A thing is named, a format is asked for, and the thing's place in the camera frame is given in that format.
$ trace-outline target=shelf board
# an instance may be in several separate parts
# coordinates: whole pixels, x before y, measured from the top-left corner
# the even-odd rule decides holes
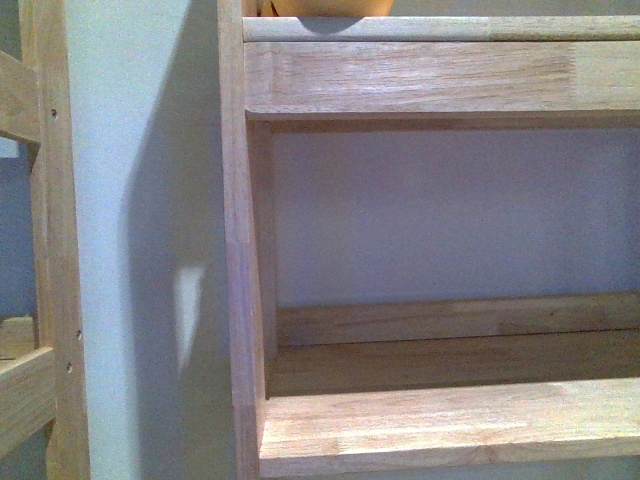
[[[640,16],[244,18],[245,42],[601,40],[640,40]]]
[[[639,330],[280,348],[261,475],[638,455],[637,377]]]
[[[263,478],[640,454],[640,379],[274,398]]]

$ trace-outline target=wooden frame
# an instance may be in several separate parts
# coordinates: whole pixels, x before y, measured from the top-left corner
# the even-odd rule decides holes
[[[640,16],[218,12],[238,479],[640,454],[639,292],[278,308],[271,148],[640,125]]]
[[[0,456],[48,425],[48,478],[87,480],[89,445],[63,0],[21,0],[20,28],[23,61],[0,54],[0,133],[29,146],[39,349],[0,365],[0,403],[9,405],[0,416]]]

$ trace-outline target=terracotta pot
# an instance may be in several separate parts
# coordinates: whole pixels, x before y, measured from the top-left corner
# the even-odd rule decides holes
[[[264,0],[280,17],[384,17],[393,0]]]

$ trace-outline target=light wood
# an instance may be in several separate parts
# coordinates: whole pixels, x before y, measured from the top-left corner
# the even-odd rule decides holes
[[[265,478],[640,454],[640,379],[283,397]]]
[[[245,42],[640,40],[640,16],[245,18]]]
[[[281,308],[280,345],[640,328],[640,293]]]
[[[273,141],[269,123],[251,122],[247,129],[262,302],[265,368],[268,376],[278,353]]]
[[[42,145],[31,173],[41,344],[55,358],[49,480],[88,480],[82,315],[63,0],[21,0],[23,61],[38,72]]]
[[[231,387],[238,480],[259,476],[265,409],[260,279],[248,131],[244,115],[242,9],[218,2],[222,162],[231,343]]]
[[[36,73],[0,51],[0,136],[40,142]]]
[[[639,58],[640,42],[247,43],[246,109],[271,120],[628,113],[640,109]]]
[[[54,355],[42,348],[0,364],[0,458],[55,416]]]
[[[36,349],[33,318],[0,318],[0,360],[15,360]]]
[[[640,377],[640,331],[280,348],[271,397]]]

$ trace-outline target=light blue wall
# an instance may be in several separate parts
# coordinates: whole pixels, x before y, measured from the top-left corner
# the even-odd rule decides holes
[[[230,480],[215,2],[67,0],[66,8],[93,478]],[[500,140],[476,135],[461,141],[478,156]],[[536,135],[547,152],[589,137]],[[359,141],[379,159],[382,137],[372,138],[369,147]],[[521,138],[524,148],[529,137]],[[305,142],[342,155],[343,140]],[[284,168],[287,152],[304,145],[280,138],[277,148]],[[631,155],[611,151],[622,164]],[[582,194],[570,193],[575,202]],[[288,301],[303,294],[289,289]],[[624,480],[638,467],[608,459],[342,478]]]

